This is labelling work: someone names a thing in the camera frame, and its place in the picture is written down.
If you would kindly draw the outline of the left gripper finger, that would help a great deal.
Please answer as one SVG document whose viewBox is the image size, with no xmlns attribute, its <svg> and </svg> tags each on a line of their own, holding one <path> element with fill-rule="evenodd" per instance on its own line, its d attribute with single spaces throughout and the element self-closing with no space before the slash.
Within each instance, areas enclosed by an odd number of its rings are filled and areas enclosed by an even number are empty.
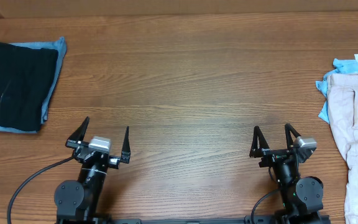
<svg viewBox="0 0 358 224">
<path fill-rule="evenodd" d="M 124 141 L 122 145 L 121 155 L 129 156 L 131 154 L 130 143 L 129 143 L 129 127 L 126 128 Z"/>
<path fill-rule="evenodd" d="M 84 139 L 88 128 L 90 117 L 87 116 L 77 130 L 67 139 L 68 142 L 78 142 Z"/>
</svg>

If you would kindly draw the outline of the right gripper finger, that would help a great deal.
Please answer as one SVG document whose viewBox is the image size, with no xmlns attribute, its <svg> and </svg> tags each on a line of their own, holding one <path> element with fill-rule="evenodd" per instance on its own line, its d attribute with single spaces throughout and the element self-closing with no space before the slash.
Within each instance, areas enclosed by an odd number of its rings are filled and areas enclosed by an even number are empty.
<svg viewBox="0 0 358 224">
<path fill-rule="evenodd" d="M 254 127 L 253 140 L 251 145 L 251 152 L 262 152 L 264 149 L 270 149 L 264 135 L 259 126 Z"/>
<path fill-rule="evenodd" d="M 297 138 L 300 136 L 300 134 L 290 123 L 287 123 L 285 125 L 285 136 L 286 136 L 287 148 L 289 149 L 293 147 L 293 143 L 294 143 L 293 137 Z"/>
</svg>

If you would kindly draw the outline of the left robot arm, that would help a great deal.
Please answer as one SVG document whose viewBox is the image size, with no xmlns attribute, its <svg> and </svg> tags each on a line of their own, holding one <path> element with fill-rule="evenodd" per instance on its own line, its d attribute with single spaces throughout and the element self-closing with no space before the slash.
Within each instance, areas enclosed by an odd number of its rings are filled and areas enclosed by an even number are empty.
<svg viewBox="0 0 358 224">
<path fill-rule="evenodd" d="M 130 163 L 129 128 L 126 128 L 121 155 L 110 155 L 111 140 L 95 136 L 84 141 L 90 122 L 85 118 L 68 137 L 65 146 L 73 149 L 72 157 L 81 164 L 77 180 L 65 180 L 55 190 L 57 223 L 112 223 L 109 214 L 96 212 L 104 180 L 109 169 Z"/>
</svg>

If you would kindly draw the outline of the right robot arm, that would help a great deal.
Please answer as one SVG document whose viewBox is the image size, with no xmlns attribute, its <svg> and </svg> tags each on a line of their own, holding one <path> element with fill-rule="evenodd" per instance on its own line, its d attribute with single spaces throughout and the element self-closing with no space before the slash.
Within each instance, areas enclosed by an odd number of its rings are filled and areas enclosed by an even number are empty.
<svg viewBox="0 0 358 224">
<path fill-rule="evenodd" d="M 323 182 L 313 176 L 302 178 L 300 164 L 306 162 L 317 148 L 314 138 L 303 137 L 295 128 L 285 125 L 287 147 L 273 150 L 268 145 L 262 131 L 254 127 L 253 140 L 249 156 L 259 158 L 259 167 L 267 167 L 270 178 L 277 189 L 261 197 L 252 208 L 245 223 L 330 223 L 329 216 L 321 216 L 323 209 Z M 283 209 L 273 215 L 255 214 L 257 207 L 274 194 L 282 199 Z"/>
</svg>

